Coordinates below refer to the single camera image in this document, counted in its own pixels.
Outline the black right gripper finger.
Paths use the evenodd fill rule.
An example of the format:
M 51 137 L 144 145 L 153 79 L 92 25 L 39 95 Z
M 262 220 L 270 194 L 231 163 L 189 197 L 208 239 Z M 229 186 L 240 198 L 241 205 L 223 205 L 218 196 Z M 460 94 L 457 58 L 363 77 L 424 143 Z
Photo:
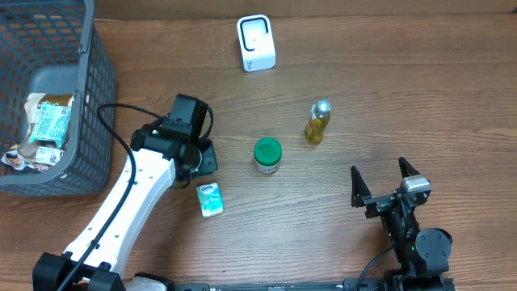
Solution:
M 356 166 L 351 167 L 351 205 L 353 207 L 364 207 L 365 201 L 372 198 L 368 186 Z
M 398 159 L 399 168 L 401 171 L 401 176 L 403 178 L 419 175 L 420 172 L 417 171 L 404 157 L 400 157 Z

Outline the teal tissue pack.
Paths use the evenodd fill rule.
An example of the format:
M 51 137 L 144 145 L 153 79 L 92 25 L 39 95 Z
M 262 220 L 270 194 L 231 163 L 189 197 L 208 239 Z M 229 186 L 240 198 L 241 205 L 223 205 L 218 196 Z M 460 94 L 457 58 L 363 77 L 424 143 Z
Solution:
M 196 188 L 203 218 L 213 217 L 224 212 L 221 189 L 217 183 L 200 185 Z

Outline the green lid jar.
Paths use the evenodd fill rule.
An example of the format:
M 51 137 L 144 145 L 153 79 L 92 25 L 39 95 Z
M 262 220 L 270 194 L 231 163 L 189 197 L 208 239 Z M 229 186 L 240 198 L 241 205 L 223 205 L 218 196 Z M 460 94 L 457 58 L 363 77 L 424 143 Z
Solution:
M 255 166 L 264 174 L 272 174 L 277 171 L 281 158 L 282 147 L 275 138 L 264 137 L 254 146 Z

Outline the yellow oil bottle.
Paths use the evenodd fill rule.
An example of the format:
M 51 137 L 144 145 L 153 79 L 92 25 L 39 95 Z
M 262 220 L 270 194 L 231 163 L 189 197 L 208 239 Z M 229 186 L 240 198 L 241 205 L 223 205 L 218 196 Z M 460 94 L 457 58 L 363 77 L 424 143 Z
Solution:
M 319 144 L 322 141 L 330 114 L 331 104 L 327 99 L 319 100 L 311 107 L 309 122 L 305 127 L 305 139 L 308 142 Z

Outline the teal snack packet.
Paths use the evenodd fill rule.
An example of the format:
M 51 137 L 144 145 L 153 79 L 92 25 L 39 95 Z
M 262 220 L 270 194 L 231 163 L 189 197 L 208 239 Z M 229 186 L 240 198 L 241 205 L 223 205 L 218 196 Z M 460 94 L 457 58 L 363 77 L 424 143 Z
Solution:
M 29 141 L 53 142 L 57 148 L 62 148 L 67 137 L 71 112 L 72 109 L 68 106 L 42 103 Z

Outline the brown snack bag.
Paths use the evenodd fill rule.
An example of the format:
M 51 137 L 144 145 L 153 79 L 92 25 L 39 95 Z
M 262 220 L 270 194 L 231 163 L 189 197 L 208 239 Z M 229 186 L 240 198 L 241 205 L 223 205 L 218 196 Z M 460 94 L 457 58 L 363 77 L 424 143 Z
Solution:
M 24 104 L 29 128 L 27 135 L 20 145 L 13 145 L 1 158 L 4 165 L 16 171 L 34 170 L 45 172 L 56 166 L 63 158 L 69 139 L 69 127 L 65 144 L 57 148 L 53 142 L 35 141 L 30 142 L 29 137 L 35 127 L 40 114 L 42 103 L 53 103 L 61 106 L 71 107 L 74 102 L 73 95 L 51 95 L 46 93 L 31 93 Z

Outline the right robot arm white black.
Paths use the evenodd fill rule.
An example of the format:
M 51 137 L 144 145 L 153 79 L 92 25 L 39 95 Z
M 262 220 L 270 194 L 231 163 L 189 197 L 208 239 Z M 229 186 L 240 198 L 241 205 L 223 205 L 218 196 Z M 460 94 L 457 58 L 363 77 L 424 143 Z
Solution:
M 359 278 L 344 283 L 354 290 L 454 290 L 449 270 L 452 236 L 440 228 L 420 229 L 415 209 L 431 194 L 431 181 L 403 157 L 398 159 L 401 184 L 391 194 L 374 197 L 357 167 L 351 167 L 351 205 L 364 207 L 365 217 L 379 217 L 390 239 L 390 246 L 372 259 Z M 397 258 L 397 269 L 380 279 L 366 280 L 368 270 L 389 252 Z

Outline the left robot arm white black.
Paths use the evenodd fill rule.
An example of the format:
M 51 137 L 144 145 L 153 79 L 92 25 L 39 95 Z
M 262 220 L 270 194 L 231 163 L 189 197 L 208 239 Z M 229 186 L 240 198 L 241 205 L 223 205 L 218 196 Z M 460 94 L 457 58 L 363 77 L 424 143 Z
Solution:
M 218 165 L 209 138 L 212 109 L 189 95 L 176 96 L 122 146 L 128 157 L 112 190 L 88 226 L 62 255 L 44 253 L 32 272 L 35 290 L 172 290 L 172 280 L 138 272 L 124 282 L 128 258 L 161 196 L 181 182 L 211 175 Z

